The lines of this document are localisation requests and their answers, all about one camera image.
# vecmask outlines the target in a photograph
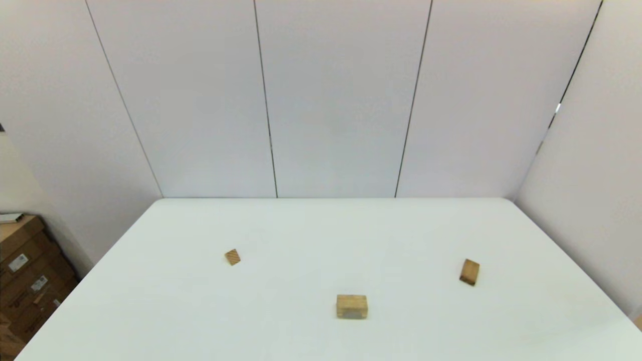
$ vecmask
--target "white wall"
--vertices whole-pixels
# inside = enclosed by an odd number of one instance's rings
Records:
[[[600,0],[434,0],[398,197],[513,199]]]
[[[257,0],[279,197],[393,197],[428,0]]]
[[[0,2],[1,123],[92,262],[161,197],[82,0]]]
[[[33,178],[9,137],[0,133],[0,213],[12,212],[40,215],[81,277],[94,266]]]
[[[252,0],[89,1],[165,197],[275,197]]]
[[[642,304],[640,19],[642,1],[604,1],[517,198],[631,315]]]

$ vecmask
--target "cardboard box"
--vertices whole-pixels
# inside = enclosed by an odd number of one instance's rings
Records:
[[[3,342],[22,342],[21,339],[16,337],[8,327],[0,327],[0,341]]]
[[[5,357],[16,357],[20,351],[24,348],[24,343],[22,342],[5,342],[0,341],[0,355],[2,355],[2,361]]]
[[[19,276],[38,257],[54,247],[52,243],[43,232],[39,232],[14,253],[5,257],[4,261],[0,262],[0,288]]]
[[[9,321],[9,319],[0,312],[0,327],[7,327],[10,323],[11,321]]]
[[[74,277],[74,272],[56,248],[38,258],[0,294],[0,313],[13,322],[39,294],[49,287],[60,290]]]
[[[38,299],[28,305],[20,317],[9,326],[14,337],[18,341],[29,342],[77,284],[75,278],[71,278],[62,288],[49,287],[40,294]]]
[[[38,216],[26,215],[20,222],[0,224],[0,262],[43,229]]]
[[[633,321],[633,323],[642,331],[642,315]]]

